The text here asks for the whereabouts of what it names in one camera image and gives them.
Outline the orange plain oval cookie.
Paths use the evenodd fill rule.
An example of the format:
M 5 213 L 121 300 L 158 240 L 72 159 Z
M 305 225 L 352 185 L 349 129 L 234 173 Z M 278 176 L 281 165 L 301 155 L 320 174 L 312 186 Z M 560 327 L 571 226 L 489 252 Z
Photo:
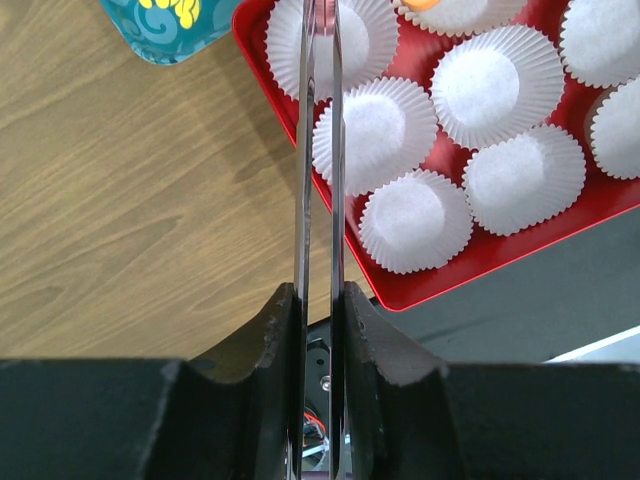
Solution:
M 411 11 L 427 11 L 436 6 L 440 0 L 402 0 L 402 4 Z

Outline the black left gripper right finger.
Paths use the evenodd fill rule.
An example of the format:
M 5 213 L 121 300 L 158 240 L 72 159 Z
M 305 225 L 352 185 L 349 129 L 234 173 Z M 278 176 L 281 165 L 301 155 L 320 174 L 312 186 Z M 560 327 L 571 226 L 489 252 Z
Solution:
M 450 363 L 344 297 L 355 478 L 638 477 L 637 365 Z

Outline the pink sandwich cookie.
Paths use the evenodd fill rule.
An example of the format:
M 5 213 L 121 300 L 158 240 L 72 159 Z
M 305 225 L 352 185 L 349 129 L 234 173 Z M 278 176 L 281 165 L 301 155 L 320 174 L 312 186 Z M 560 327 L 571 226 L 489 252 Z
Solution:
M 315 35 L 332 36 L 338 17 L 336 0 L 313 0 L 310 2 L 310 25 Z

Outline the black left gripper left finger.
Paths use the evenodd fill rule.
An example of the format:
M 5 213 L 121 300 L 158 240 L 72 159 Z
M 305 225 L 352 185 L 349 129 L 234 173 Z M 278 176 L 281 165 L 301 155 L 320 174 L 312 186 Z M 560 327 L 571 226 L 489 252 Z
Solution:
M 289 283 L 193 360 L 1 363 L 5 479 L 294 479 L 303 345 Z

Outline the metal tongs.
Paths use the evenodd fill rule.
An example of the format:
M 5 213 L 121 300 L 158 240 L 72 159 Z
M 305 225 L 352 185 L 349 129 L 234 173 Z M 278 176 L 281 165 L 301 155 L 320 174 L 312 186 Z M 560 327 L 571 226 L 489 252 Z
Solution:
M 296 130 L 296 172 L 297 193 L 295 203 L 295 257 L 294 257 L 294 318 L 299 327 L 298 379 L 306 381 L 308 298 L 310 284 L 310 240 L 311 240 L 311 177 L 312 139 L 315 108 L 315 61 L 317 36 L 311 31 L 310 2 L 303 3 L 301 27 L 301 53 L 299 68 L 299 114 Z M 332 117 L 331 117 L 331 160 L 332 160 L 332 254 L 331 254 L 331 308 L 329 349 L 329 468 L 331 479 L 344 479 L 345 469 L 345 144 L 343 119 L 343 66 L 340 34 L 339 3 L 336 30 L 332 36 L 325 36 L 333 42 L 332 52 Z

